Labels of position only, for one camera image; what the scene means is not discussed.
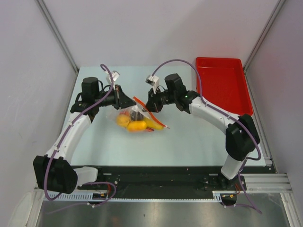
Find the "clear zip top bag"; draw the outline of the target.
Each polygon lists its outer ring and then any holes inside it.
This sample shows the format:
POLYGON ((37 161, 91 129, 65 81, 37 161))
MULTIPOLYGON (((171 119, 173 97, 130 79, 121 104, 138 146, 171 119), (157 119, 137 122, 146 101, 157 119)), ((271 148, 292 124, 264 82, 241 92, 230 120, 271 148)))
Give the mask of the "clear zip top bag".
POLYGON ((152 112, 147 110, 144 102, 135 96, 133 100, 135 105, 120 110, 112 109, 108 112, 107 117, 131 133, 169 129, 168 125, 163 124, 152 112))

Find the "yellow fake corn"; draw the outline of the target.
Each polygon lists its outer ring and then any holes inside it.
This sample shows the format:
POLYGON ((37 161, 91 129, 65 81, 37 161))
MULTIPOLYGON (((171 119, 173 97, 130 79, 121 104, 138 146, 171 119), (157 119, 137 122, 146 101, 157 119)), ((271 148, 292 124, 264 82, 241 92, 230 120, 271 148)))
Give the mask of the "yellow fake corn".
POLYGON ((153 119, 144 118, 143 120, 148 128, 155 129, 155 130, 163 130, 165 127, 157 122, 155 122, 153 119))

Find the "orange fake mango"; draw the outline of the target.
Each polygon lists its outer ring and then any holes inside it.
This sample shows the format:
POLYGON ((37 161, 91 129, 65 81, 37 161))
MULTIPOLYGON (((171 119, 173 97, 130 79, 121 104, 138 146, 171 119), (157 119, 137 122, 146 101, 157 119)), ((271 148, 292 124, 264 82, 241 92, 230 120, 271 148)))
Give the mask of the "orange fake mango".
POLYGON ((138 132, 138 131, 143 131, 147 128, 147 124, 145 121, 132 121, 130 122, 126 129, 129 132, 138 132))

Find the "red fake chili pepper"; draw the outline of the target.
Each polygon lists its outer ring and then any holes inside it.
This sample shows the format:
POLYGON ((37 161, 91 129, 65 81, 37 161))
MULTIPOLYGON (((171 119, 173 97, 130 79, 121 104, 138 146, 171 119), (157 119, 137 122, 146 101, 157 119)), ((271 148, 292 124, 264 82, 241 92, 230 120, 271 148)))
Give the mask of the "red fake chili pepper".
POLYGON ((146 131, 146 132, 153 132, 153 131, 154 131, 154 129, 153 129, 153 128, 149 128, 149 127, 147 127, 147 128, 145 129, 145 131, 146 131))

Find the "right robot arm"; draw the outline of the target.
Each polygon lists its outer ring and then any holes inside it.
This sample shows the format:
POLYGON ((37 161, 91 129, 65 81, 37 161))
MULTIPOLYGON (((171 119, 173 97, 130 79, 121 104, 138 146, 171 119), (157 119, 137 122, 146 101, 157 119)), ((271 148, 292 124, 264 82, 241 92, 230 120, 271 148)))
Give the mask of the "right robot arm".
POLYGON ((218 178, 219 186, 229 190, 235 185, 235 177, 249 159, 249 153, 260 152, 260 138, 252 117, 230 113, 207 100, 202 100, 199 93, 187 90, 181 77, 175 73, 165 77, 167 88, 160 91, 159 78, 149 75, 146 83, 152 88, 148 92, 146 108, 158 113, 164 105, 175 104, 188 114, 206 120, 225 135, 225 149, 228 153, 218 178))

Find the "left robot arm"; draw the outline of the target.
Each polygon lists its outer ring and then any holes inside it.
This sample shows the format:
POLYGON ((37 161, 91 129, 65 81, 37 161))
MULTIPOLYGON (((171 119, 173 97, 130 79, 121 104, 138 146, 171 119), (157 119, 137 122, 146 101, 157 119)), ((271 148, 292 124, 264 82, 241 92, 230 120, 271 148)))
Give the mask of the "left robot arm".
POLYGON ((65 129, 47 153, 44 156, 36 156, 33 161, 39 189, 70 194, 76 187, 87 183, 94 189, 101 188, 105 178, 95 167, 74 169, 71 166, 74 151, 101 107, 112 106, 121 110, 135 104, 120 85, 112 85, 108 91, 104 91, 100 90, 96 77, 83 79, 81 92, 71 107, 65 129))

